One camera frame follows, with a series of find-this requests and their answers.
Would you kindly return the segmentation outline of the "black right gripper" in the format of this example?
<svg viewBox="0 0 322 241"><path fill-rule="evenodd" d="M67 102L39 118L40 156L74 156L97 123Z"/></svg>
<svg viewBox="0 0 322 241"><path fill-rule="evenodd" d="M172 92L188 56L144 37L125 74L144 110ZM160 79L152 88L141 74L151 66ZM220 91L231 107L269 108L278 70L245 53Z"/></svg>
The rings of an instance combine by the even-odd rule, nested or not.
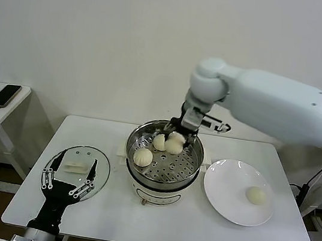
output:
<svg viewBox="0 0 322 241"><path fill-rule="evenodd" d="M165 134L170 134L171 132L175 131L179 134L182 134L185 137L183 148L186 149L195 145L198 136L198 129L184 127L181 122L182 120L180 118L172 117L164 126L163 132Z"/></svg>

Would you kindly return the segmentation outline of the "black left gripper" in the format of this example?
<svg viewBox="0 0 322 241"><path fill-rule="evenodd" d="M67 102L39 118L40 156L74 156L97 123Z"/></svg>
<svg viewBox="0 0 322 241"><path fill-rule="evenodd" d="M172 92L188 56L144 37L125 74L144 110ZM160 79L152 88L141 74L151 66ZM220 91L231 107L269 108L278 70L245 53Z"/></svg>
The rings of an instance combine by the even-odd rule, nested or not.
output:
<svg viewBox="0 0 322 241"><path fill-rule="evenodd" d="M61 162L67 150L57 153L41 173L41 189L45 201L35 219L28 222L27 227L45 231L49 234L59 234L59 225L65 208L77 203L86 194L94 190L94 179L98 160L96 159L86 176L86 182L75 186L55 179L55 173L61 166Z"/></svg>

